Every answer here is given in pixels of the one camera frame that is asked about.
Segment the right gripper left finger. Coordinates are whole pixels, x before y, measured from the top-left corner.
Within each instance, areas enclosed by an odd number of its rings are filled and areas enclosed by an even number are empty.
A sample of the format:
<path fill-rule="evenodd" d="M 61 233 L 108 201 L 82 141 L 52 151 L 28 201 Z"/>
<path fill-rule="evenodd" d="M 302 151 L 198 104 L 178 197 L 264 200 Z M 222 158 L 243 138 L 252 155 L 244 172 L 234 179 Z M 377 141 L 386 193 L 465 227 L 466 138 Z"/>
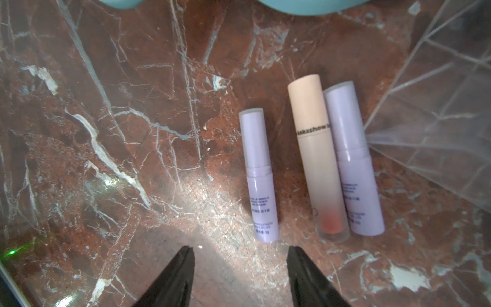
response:
<path fill-rule="evenodd" d="M 183 246 L 134 306 L 189 306 L 194 268 L 193 248 Z"/>

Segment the pink lipstick tube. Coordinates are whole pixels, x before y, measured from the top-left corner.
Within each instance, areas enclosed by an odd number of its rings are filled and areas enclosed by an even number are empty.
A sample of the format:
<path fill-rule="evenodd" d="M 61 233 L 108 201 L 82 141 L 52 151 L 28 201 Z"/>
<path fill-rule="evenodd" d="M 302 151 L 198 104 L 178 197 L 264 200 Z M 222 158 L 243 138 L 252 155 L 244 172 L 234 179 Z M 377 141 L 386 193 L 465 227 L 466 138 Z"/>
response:
<path fill-rule="evenodd" d="M 322 239 L 342 242 L 350 230 L 320 76 L 291 82 L 288 94 L 316 231 Z"/>

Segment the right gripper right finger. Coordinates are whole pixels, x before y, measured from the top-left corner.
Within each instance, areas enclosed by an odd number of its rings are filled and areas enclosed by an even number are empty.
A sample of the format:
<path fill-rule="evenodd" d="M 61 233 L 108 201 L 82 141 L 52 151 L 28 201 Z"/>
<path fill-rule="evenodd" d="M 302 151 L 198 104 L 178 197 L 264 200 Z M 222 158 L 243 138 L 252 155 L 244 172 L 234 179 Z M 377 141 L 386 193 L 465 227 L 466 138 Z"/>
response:
<path fill-rule="evenodd" d="M 294 307 L 351 307 L 299 246 L 290 246 L 288 276 Z"/>

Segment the lilac lipstick tube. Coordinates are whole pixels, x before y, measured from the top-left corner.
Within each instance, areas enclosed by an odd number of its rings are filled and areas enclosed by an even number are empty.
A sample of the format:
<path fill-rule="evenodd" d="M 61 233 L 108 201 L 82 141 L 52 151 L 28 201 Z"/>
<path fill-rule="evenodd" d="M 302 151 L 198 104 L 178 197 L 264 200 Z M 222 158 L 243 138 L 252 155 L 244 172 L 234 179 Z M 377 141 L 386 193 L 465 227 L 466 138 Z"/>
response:
<path fill-rule="evenodd" d="M 254 235 L 272 243 L 280 237 L 280 226 L 263 109 L 244 110 L 239 120 Z"/>
<path fill-rule="evenodd" d="M 353 81 L 323 91 L 350 229 L 362 236 L 385 232 L 382 207 Z"/>

